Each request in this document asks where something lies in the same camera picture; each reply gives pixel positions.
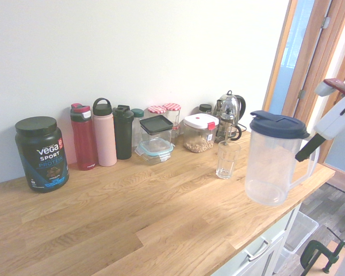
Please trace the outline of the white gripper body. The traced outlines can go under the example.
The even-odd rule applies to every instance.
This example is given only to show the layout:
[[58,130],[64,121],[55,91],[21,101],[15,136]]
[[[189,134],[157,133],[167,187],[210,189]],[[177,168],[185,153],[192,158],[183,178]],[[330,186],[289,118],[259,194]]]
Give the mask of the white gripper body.
[[322,119],[315,125],[317,134],[326,140],[333,139],[345,128],[345,97],[343,97]]

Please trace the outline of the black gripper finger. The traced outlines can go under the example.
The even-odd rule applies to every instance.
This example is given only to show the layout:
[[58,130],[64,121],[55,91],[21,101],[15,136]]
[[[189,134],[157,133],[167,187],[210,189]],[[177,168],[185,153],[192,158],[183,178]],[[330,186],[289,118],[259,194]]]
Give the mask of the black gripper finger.
[[309,158],[311,153],[313,153],[322,143],[324,138],[318,133],[315,134],[306,145],[295,155],[295,159],[299,162],[304,161]]

